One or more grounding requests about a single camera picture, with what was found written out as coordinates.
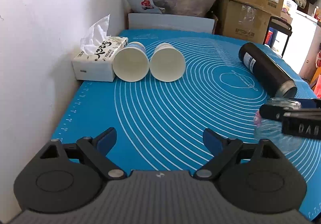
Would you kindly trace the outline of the blue silicone baking mat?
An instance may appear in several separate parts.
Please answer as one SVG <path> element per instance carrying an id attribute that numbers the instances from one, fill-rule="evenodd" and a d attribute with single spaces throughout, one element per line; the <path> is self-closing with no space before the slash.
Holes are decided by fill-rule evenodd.
<path id="1" fill-rule="evenodd" d="M 53 137 L 71 143 L 114 127 L 118 138 L 108 155 L 125 170 L 189 170 L 211 159 L 202 143 L 210 128 L 223 137 L 254 143 L 254 117 L 268 94 L 239 60 L 243 41 L 193 32 L 127 30 L 151 56 L 161 43 L 180 50 L 186 72 L 175 82 L 151 74 L 138 82 L 83 82 Z M 301 212 L 320 213 L 320 142 L 303 139 L 285 153 L 307 182 Z"/>

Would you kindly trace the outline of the black metal trolley rack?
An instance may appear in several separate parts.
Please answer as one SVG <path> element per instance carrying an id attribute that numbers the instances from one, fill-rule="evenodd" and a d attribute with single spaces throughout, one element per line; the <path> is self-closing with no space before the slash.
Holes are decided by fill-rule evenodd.
<path id="1" fill-rule="evenodd" d="M 285 19 L 271 16 L 263 44 L 283 58 L 291 35 L 292 26 Z"/>

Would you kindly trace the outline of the white paper cup left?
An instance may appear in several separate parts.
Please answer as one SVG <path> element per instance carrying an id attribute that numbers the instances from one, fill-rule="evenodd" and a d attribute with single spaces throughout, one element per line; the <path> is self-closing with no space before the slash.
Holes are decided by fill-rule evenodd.
<path id="1" fill-rule="evenodd" d="M 129 43 L 113 60 L 114 73 L 125 82 L 142 80 L 148 74 L 149 66 L 146 48 L 140 42 Z"/>

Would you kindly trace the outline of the clear glass jar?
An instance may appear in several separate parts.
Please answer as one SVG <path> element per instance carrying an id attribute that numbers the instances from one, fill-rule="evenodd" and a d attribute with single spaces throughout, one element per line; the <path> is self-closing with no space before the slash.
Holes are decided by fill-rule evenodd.
<path id="1" fill-rule="evenodd" d="M 272 97 L 266 104 L 274 106 L 289 107 L 293 110 L 302 108 L 299 100 Z M 282 122 L 262 119 L 259 110 L 254 117 L 254 138 L 256 140 L 271 140 L 282 153 L 290 153 L 301 146 L 303 140 L 299 137 L 284 135 L 281 132 Z"/>

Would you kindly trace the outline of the white printed plastic bag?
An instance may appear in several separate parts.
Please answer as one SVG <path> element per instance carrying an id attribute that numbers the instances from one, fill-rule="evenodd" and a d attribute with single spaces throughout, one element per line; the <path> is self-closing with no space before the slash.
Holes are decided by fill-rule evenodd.
<path id="1" fill-rule="evenodd" d="M 126 0 L 133 13 L 165 14 L 165 9 L 157 7 L 153 0 Z"/>

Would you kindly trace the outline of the white flat board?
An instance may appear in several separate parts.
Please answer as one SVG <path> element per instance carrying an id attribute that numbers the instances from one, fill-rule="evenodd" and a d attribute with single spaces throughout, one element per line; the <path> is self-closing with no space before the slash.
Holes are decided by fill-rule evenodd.
<path id="1" fill-rule="evenodd" d="M 215 19 L 195 16 L 129 13 L 129 29 L 162 29 L 214 34 Z"/>

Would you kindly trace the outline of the white paper cup right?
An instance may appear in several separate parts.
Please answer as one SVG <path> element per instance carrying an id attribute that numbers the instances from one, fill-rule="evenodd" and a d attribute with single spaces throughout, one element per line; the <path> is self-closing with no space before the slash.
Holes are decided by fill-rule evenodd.
<path id="1" fill-rule="evenodd" d="M 152 76 L 162 82 L 180 79 L 186 70 L 184 55 L 169 43 L 158 45 L 150 58 Z"/>

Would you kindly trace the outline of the white chest freezer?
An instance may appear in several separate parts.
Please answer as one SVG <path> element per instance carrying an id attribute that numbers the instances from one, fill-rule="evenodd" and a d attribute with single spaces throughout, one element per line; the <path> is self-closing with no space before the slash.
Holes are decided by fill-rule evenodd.
<path id="1" fill-rule="evenodd" d="M 292 35 L 282 59 L 300 77 L 310 80 L 317 69 L 320 26 L 315 18 L 301 11 L 296 11 L 291 26 Z"/>

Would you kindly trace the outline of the white tissue box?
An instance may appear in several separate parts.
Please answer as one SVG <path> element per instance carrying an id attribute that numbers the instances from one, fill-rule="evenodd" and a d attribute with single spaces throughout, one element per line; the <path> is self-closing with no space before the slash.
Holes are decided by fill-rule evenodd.
<path id="1" fill-rule="evenodd" d="M 75 78 L 80 81 L 112 82 L 113 60 L 128 44 L 127 37 L 107 35 L 110 16 L 93 24 L 80 40 L 80 52 L 72 59 Z"/>

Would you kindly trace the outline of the white paper cup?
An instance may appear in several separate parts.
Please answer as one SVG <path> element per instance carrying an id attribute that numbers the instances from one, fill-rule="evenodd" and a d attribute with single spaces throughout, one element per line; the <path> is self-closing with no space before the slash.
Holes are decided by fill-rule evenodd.
<path id="1" fill-rule="evenodd" d="M 125 82 L 142 80 L 148 74 L 149 66 L 146 48 L 140 42 L 129 43 L 113 60 L 114 73 Z"/>
<path id="2" fill-rule="evenodd" d="M 184 55 L 169 43 L 158 45 L 150 58 L 152 76 L 162 82 L 180 79 L 186 70 Z"/>

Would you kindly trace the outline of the black thermos bottle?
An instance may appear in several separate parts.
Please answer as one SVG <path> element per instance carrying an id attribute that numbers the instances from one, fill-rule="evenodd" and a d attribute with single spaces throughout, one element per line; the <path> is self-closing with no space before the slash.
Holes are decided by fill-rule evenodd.
<path id="1" fill-rule="evenodd" d="M 245 43 L 238 56 L 270 97 L 295 97 L 297 86 L 294 80 L 255 44 Z"/>

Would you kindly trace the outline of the lower cardboard box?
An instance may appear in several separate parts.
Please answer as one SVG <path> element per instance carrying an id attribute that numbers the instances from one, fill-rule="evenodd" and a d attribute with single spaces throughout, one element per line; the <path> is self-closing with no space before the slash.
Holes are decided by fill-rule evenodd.
<path id="1" fill-rule="evenodd" d="M 232 0 L 217 0 L 214 15 L 216 34 L 258 44 L 263 43 L 271 18 L 267 12 Z"/>

